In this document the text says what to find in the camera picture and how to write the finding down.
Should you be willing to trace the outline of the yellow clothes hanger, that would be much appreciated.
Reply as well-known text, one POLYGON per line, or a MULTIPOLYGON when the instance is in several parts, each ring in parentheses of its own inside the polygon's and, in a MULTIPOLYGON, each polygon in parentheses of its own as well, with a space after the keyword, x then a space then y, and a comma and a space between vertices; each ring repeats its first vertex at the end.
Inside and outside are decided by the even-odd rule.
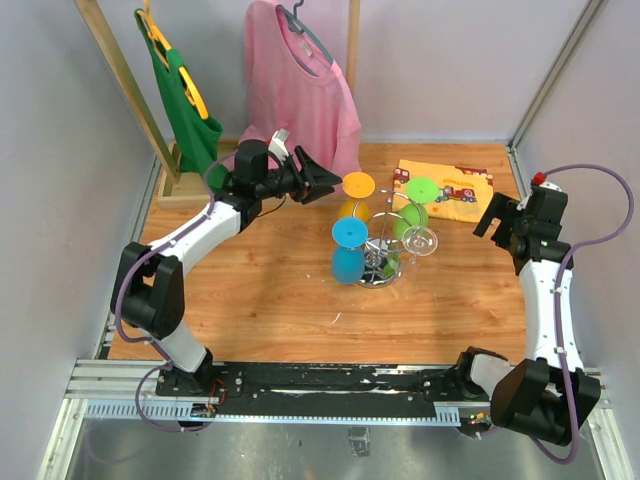
MULTIPOLYGON (((159 59, 160 63, 166 70, 169 70, 169 61, 167 53, 172 50, 171 44, 168 42, 164 34, 156 25, 152 13, 149 0, 143 0, 143 12, 140 14, 142 19, 146 37, 150 40, 154 55, 159 59)), ((181 65, 178 67, 178 73, 183 85, 184 95, 191 106, 198 112, 202 120, 209 118, 209 112, 205 102, 194 83, 188 69, 181 65)))

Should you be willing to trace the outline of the aluminium frame rail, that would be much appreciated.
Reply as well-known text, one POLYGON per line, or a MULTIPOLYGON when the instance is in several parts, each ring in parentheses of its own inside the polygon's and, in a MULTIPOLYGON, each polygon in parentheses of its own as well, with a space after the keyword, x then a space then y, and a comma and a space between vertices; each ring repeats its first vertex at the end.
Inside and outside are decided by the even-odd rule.
POLYGON ((79 360, 41 479, 631 479, 602 398, 569 465, 496 431, 445 365, 79 360))

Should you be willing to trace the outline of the wooden clothes rack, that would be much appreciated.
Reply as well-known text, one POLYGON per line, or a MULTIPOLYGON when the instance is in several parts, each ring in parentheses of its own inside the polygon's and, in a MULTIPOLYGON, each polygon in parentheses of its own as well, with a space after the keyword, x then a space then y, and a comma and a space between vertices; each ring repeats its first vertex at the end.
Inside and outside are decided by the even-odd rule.
POLYGON ((151 113, 126 58, 96 1, 76 0, 75 5, 96 41, 121 91, 161 164, 157 204, 169 210, 187 210, 202 206, 205 189, 197 184, 197 175, 179 171, 181 152, 173 141, 167 142, 151 113))

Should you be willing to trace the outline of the orange plastic wine glass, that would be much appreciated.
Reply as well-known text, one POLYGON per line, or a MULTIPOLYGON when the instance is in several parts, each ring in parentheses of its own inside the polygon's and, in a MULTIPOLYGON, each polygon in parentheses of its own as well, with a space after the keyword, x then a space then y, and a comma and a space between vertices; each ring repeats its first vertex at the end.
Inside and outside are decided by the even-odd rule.
POLYGON ((371 212, 365 199, 375 191, 374 179, 364 172, 352 172, 343 178, 342 187, 347 199, 339 209, 338 219, 354 217, 366 223, 371 212))

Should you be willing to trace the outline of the blue plastic wine glass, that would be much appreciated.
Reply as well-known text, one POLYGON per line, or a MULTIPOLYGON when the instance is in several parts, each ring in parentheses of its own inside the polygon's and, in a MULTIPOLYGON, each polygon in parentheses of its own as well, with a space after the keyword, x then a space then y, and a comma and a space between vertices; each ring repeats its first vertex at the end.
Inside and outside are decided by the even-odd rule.
POLYGON ((358 218, 344 217, 332 227, 337 244, 331 259, 333 278, 345 285, 358 282, 365 270, 363 245, 368 239, 368 227, 358 218))

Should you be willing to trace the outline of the green plastic wine glass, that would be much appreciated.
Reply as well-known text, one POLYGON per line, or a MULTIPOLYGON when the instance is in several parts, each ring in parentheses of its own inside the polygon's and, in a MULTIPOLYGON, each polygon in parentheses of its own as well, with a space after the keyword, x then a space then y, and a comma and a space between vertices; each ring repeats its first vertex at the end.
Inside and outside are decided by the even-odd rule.
POLYGON ((425 205, 436 200, 439 187, 429 178, 416 177, 406 183, 405 195, 409 201, 397 211, 398 217, 393 228, 397 240, 402 240, 405 231, 410 227, 428 226, 429 214, 425 205))

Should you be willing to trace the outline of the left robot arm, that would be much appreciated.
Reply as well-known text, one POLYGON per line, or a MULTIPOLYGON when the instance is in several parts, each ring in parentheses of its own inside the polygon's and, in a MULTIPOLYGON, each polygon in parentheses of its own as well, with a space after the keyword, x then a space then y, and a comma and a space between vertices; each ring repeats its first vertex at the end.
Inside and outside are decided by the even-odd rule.
POLYGON ((203 395, 215 382, 213 355, 196 340, 184 319, 185 278, 223 242, 243 232, 270 198, 306 205, 334 192, 340 176, 319 165, 300 146, 284 141, 246 140, 233 156, 233 168, 191 220, 165 237, 122 251, 111 299, 116 325, 142 331, 190 394, 203 395))

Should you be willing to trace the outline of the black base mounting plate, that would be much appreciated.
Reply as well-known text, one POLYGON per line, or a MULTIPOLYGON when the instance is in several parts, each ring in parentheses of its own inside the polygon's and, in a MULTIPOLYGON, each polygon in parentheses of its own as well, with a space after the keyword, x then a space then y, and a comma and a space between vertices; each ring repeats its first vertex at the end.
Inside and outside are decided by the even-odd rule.
POLYGON ((439 403, 486 403, 449 365, 213 362, 159 375, 161 397, 193 397, 222 414, 265 417, 420 418, 439 403))

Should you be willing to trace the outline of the chrome wine glass rack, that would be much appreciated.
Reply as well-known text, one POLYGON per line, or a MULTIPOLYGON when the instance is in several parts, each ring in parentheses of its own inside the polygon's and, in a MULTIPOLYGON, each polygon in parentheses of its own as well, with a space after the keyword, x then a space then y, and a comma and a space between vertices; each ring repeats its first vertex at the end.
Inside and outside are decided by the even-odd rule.
POLYGON ((375 188, 365 201, 371 212, 371 218, 365 223, 368 227, 368 239, 363 245, 365 270, 360 280, 350 285, 382 288, 399 279, 409 261, 410 254, 393 230, 397 211, 409 199, 393 190, 375 188))

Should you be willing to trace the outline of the yellow printed folded cloth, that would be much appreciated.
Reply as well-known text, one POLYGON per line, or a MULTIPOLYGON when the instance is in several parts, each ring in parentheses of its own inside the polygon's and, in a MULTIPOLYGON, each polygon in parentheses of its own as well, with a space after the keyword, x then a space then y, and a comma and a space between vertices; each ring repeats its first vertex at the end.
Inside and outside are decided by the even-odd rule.
POLYGON ((394 168, 394 190, 409 195, 407 184, 414 178, 427 178, 438 187, 437 196, 425 205, 434 218, 478 223, 494 194, 494 176, 485 168, 401 159, 394 168))

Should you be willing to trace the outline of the pink t-shirt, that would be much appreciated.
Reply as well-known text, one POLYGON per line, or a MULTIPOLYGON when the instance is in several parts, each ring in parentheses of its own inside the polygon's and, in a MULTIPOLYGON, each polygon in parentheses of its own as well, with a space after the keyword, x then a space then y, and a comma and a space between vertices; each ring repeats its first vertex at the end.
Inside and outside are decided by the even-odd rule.
POLYGON ((290 132, 288 150, 300 145, 322 167, 344 177, 361 170, 361 124, 340 66, 314 79, 285 53, 276 26, 276 1, 253 1, 244 23, 244 75, 248 126, 242 141, 269 142, 280 128, 290 132))

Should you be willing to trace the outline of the clear wine glass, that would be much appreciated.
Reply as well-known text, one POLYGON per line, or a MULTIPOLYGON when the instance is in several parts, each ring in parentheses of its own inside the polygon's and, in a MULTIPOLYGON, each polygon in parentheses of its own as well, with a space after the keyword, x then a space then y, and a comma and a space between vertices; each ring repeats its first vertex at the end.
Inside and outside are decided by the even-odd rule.
POLYGON ((421 257, 433 254, 439 245, 436 233, 428 227, 412 226, 401 237, 404 249, 410 254, 409 262, 414 265, 421 257))

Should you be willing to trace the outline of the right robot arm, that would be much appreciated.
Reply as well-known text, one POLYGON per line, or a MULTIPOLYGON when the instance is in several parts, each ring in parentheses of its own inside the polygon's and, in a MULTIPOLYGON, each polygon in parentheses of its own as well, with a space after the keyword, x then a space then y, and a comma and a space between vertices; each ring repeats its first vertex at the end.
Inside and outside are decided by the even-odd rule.
POLYGON ((524 295, 525 357, 516 366, 491 351, 470 347, 453 375, 466 400, 486 395, 494 425, 567 446, 600 399, 600 383, 588 376, 576 346, 570 302, 573 259, 560 240, 568 196, 545 182, 523 200, 493 195, 473 233, 491 239, 512 257, 524 295))

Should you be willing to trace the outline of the green vest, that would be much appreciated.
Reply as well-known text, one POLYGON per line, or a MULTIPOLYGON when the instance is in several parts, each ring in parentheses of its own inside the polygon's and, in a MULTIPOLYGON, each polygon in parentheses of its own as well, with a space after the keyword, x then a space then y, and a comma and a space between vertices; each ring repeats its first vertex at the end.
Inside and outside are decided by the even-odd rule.
POLYGON ((149 51, 164 110, 182 154, 180 170, 198 174, 202 183, 218 198, 229 195, 251 198, 234 192, 234 175, 228 164, 218 160, 222 125, 210 114, 208 119, 202 120, 184 95, 178 67, 186 65, 179 51, 172 47, 167 53, 169 70, 166 70, 146 37, 140 18, 142 12, 143 9, 137 9, 134 18, 149 51))

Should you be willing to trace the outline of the grey clothes hanger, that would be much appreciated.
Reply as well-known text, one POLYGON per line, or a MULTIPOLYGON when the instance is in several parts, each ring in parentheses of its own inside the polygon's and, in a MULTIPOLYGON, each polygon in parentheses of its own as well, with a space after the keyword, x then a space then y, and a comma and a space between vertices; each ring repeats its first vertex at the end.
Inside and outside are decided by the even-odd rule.
POLYGON ((303 4, 303 1, 298 1, 289 9, 276 3, 274 13, 279 40, 287 56, 307 76, 325 78, 331 72, 334 59, 311 29, 299 19, 297 10, 303 4))

